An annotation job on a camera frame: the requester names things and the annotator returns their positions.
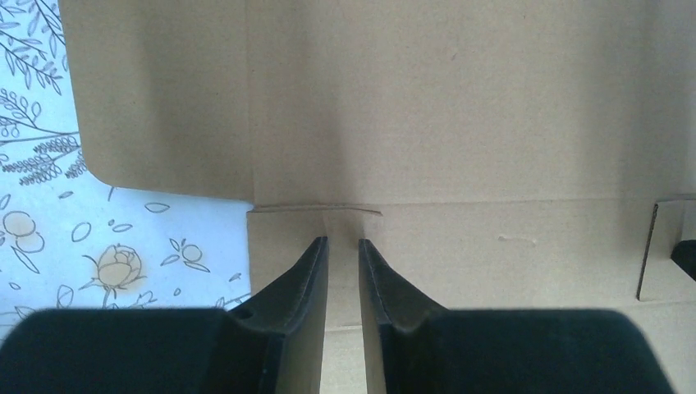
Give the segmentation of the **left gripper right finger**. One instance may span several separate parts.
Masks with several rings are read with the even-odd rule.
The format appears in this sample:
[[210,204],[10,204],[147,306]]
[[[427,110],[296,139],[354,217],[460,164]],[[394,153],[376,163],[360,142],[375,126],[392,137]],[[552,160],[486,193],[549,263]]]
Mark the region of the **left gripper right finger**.
[[447,309],[359,241],[371,393],[670,393],[638,327],[609,309]]

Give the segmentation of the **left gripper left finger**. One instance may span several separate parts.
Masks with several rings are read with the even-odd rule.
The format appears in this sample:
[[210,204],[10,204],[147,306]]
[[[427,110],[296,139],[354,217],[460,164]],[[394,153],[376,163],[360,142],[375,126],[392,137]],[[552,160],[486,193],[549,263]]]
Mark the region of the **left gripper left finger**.
[[44,309],[1,348],[4,393],[316,393],[328,240],[232,310]]

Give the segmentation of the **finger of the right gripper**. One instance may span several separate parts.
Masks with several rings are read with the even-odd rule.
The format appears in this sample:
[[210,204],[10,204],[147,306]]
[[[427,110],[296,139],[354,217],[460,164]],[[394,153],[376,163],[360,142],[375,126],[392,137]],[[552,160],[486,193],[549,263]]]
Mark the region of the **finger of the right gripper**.
[[671,260],[694,282],[696,281],[696,240],[684,240],[671,251]]

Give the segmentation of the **brown cardboard box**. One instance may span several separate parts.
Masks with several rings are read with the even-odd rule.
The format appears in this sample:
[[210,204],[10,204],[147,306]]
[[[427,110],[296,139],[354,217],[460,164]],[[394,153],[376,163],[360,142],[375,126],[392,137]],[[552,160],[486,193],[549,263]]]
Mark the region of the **brown cardboard box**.
[[457,309],[609,308],[695,390],[692,1],[62,1],[88,169],[242,199],[259,291],[331,256],[320,390],[367,390],[358,241]]

